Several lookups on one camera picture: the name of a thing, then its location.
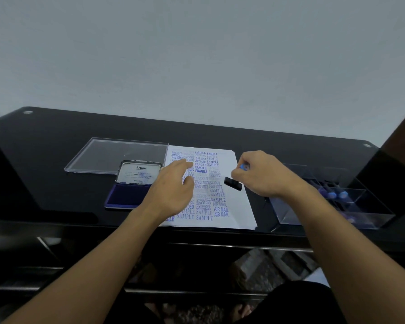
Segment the white paper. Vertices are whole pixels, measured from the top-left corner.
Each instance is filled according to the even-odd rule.
[[[224,184],[237,166],[234,151],[169,146],[165,163],[183,158],[194,163],[183,177],[193,177],[193,197],[181,213],[162,226],[255,229],[257,223],[244,188],[238,191]]]

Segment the clear organizer box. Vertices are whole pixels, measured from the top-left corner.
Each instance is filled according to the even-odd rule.
[[[347,169],[285,164],[313,185],[324,198],[359,229],[379,229],[395,215]],[[300,225],[292,208],[278,198],[270,202],[281,224]]]
[[[123,160],[165,163],[168,143],[93,137],[65,167],[66,172],[117,175]]]

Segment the transparent lid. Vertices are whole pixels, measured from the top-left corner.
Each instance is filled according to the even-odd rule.
[[[71,173],[117,175],[123,160],[165,162],[168,143],[91,138],[65,167]]]

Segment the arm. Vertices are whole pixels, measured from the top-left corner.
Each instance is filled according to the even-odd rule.
[[[123,224],[4,323],[103,323],[142,248],[168,217],[192,198],[192,167],[185,159],[163,168],[143,203]]]
[[[239,169],[245,162],[249,171]],[[262,151],[243,153],[231,175],[255,193],[280,197],[292,207],[349,323],[405,323],[405,270],[314,187]]]

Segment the glossy black tabletop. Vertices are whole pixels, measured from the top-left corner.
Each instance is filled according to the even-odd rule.
[[[378,153],[362,140],[22,108],[0,118],[0,232],[31,227],[33,234],[44,236],[101,237],[122,223],[128,212],[104,208],[113,175],[64,170],[92,137],[231,149],[237,159],[244,151],[260,149],[284,163],[345,168],[356,174]],[[270,203],[249,190],[247,195],[255,231],[161,227],[155,237],[176,243],[308,247],[302,227],[280,225]],[[380,244],[405,248],[401,234],[390,230],[366,234]]]

